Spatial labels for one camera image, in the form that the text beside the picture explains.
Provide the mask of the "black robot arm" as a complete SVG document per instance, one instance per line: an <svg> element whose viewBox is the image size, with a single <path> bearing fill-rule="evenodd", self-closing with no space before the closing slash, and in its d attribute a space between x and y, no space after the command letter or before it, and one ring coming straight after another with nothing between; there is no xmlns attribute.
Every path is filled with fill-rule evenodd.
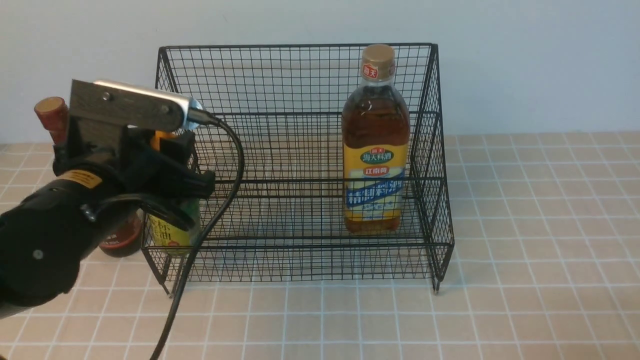
<svg viewBox="0 0 640 360"><path fill-rule="evenodd" d="M158 141L152 129L72 116L54 146L55 178L1 215L1 317L45 305L76 284L80 263L142 209L181 230L178 202L205 199L215 174L189 167L192 131Z"/></svg>

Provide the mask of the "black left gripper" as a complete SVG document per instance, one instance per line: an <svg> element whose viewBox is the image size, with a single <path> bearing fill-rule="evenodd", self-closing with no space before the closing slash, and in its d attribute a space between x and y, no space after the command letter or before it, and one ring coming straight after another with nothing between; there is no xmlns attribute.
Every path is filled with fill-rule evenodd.
<svg viewBox="0 0 640 360"><path fill-rule="evenodd" d="M179 230L196 227L183 204L215 189L212 171L195 170L195 133L71 118L54 145L54 173L78 186L74 205L96 227L117 228L143 210Z"/></svg>

